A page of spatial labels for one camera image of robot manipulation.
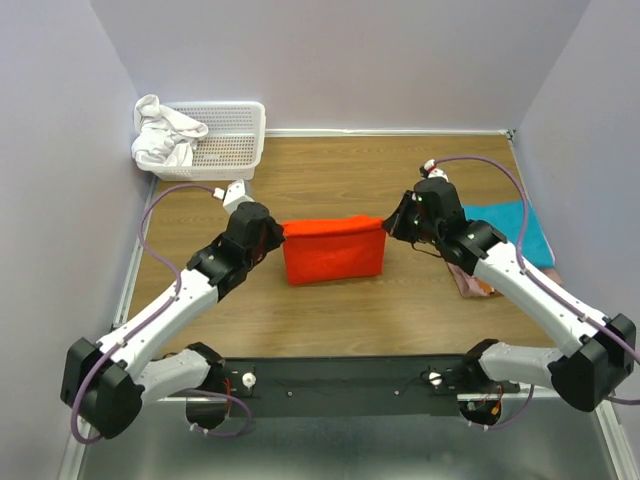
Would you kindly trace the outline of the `orange t shirt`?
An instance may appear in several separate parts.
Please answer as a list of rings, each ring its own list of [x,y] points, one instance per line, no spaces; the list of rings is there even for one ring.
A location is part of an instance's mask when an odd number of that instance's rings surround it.
[[[382,223],[367,215],[285,222],[288,282],[298,286],[380,275],[386,241]]]

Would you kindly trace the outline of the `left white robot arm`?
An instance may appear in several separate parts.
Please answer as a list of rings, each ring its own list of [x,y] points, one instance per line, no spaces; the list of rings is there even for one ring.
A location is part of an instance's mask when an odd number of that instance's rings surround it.
[[[214,393],[222,380],[214,351],[188,348],[172,359],[154,354],[191,320],[241,285],[284,241],[283,228],[262,204],[240,203],[224,232],[197,251],[174,283],[124,326],[97,342],[80,338],[66,353],[61,400],[71,408],[75,439],[112,439],[144,404],[181,390]]]

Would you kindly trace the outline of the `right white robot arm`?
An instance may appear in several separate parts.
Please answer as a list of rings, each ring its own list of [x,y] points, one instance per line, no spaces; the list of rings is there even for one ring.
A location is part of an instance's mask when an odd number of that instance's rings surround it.
[[[453,184],[426,178],[406,191],[383,223],[390,237],[427,243],[448,263],[496,288],[553,340],[551,348],[486,340],[467,354],[460,379],[480,392],[494,381],[554,390],[566,403],[593,411],[634,370],[636,326],[578,300],[520,255],[483,220],[469,220]]]

